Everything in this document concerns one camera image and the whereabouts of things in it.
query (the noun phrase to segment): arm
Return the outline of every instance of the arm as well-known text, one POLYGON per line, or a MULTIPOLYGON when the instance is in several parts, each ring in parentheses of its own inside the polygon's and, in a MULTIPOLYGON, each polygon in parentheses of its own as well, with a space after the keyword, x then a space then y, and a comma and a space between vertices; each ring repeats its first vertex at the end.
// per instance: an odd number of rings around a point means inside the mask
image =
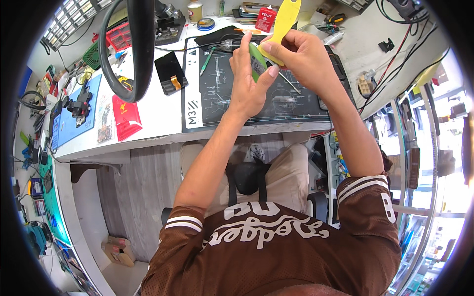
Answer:
POLYGON ((347 96, 321 41, 314 35, 290 30, 282 45, 263 42, 262 48, 284 62, 301 84, 324 101, 351 176, 382 173, 383 161, 377 143, 347 96))
POLYGON ((279 68, 268 68, 258 82, 254 82, 248 49, 251 38, 252 34, 246 34, 242 38, 241 47, 236 49, 230 58, 234 73, 230 106, 209 142, 186 173, 176 193, 173 207, 192 206, 202 213, 205 212, 216 194, 240 129, 250 117, 257 115, 263 108, 266 91, 278 75, 279 68))

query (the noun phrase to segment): plastic bag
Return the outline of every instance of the plastic bag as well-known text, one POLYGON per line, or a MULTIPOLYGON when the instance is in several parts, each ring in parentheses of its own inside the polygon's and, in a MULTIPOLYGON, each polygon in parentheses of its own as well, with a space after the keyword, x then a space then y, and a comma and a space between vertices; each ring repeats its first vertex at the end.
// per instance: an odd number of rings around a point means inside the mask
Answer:
POLYGON ((112 97, 115 124, 117 126, 117 139, 122 141, 141 130, 142 122, 136 103, 127 103, 117 95, 112 97))

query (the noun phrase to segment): smartphone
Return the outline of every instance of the smartphone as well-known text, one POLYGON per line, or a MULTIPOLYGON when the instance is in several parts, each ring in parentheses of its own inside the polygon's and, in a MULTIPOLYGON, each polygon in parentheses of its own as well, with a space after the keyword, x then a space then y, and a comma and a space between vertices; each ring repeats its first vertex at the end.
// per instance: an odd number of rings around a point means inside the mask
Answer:
POLYGON ((155 68, 165 95, 170 95, 188 85, 174 52, 155 60, 155 68))

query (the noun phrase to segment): glue bottle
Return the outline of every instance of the glue bottle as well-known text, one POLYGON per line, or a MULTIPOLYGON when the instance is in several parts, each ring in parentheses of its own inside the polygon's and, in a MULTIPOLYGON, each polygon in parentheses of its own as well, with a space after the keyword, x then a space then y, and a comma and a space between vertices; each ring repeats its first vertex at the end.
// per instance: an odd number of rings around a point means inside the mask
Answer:
POLYGON ((262 7, 258 12, 257 22, 255 23, 255 29, 260 29, 264 32, 269 33, 272 28, 273 22, 275 21, 276 11, 273 10, 272 6, 262 7))
POLYGON ((202 18, 202 3, 199 0, 191 0, 188 4, 189 21, 197 23, 202 18))

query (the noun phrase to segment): blue repair mat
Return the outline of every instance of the blue repair mat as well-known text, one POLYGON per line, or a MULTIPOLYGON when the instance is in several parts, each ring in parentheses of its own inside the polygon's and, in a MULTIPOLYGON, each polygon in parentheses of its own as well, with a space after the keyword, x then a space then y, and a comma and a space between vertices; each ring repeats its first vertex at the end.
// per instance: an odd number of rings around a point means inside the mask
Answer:
MULTIPOLYGON (((95 105, 97 102, 97 95, 99 93, 101 77, 102 74, 97 75, 87 83, 89 86, 89 92, 92 93, 92 98, 89 101, 91 110, 85 121, 80 126, 77 126, 76 118, 73 118, 72 113, 65 108, 61 111, 61 114, 55 118, 53 124, 53 139, 51 141, 51 148, 56 149, 57 147, 94 127, 95 105)), ((69 96, 69 99, 76 101, 81 89, 82 87, 73 92, 69 96)))

